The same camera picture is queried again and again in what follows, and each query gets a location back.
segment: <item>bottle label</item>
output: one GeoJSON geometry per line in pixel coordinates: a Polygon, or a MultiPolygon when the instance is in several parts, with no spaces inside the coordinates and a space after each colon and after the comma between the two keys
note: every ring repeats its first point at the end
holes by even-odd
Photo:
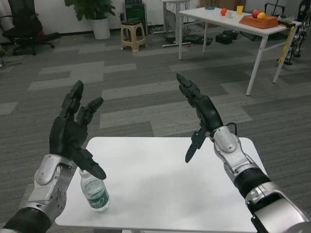
{"type": "Polygon", "coordinates": [[[89,205],[94,209],[99,209],[99,208],[104,207],[107,204],[108,200],[109,200],[109,195],[106,189],[99,197],[95,199],[91,199],[91,198],[87,199],[89,205]]]}

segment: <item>yellow ball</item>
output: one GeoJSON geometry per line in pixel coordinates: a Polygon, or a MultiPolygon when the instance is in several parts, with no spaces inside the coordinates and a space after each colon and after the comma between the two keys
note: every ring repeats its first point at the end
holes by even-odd
{"type": "Polygon", "coordinates": [[[261,12],[258,14],[257,19],[264,19],[266,18],[266,14],[264,12],[261,12]]]}

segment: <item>plastic stool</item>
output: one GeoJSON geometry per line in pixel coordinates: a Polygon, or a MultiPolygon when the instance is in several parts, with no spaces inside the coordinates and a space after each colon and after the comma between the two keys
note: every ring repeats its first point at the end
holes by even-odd
{"type": "Polygon", "coordinates": [[[121,26],[121,49],[123,49],[124,46],[131,46],[133,52],[139,51],[139,46],[145,44],[147,46],[147,42],[145,39],[145,31],[142,26],[142,23],[140,20],[132,20],[132,21],[125,21],[122,22],[121,26]],[[137,41],[137,35],[136,30],[137,28],[141,28],[142,31],[142,39],[137,41]],[[124,39],[124,30],[128,29],[131,33],[131,37],[128,38],[128,40],[124,39]]]}

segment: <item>yellow cup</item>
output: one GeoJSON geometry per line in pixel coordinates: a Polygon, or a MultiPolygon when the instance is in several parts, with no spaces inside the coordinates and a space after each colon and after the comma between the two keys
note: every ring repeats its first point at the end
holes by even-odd
{"type": "Polygon", "coordinates": [[[237,13],[238,13],[238,15],[242,14],[243,8],[244,8],[244,6],[237,6],[237,13]]]}

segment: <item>red apple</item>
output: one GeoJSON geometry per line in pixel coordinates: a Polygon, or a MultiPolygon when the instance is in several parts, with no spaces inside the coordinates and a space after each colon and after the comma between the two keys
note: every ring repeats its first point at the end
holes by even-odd
{"type": "Polygon", "coordinates": [[[221,11],[220,11],[220,14],[222,16],[225,16],[225,14],[227,13],[227,9],[223,8],[221,11]]]}
{"type": "Polygon", "coordinates": [[[261,10],[254,10],[253,11],[253,14],[252,14],[252,16],[253,16],[253,18],[257,18],[257,16],[259,15],[261,13],[261,10]]]}

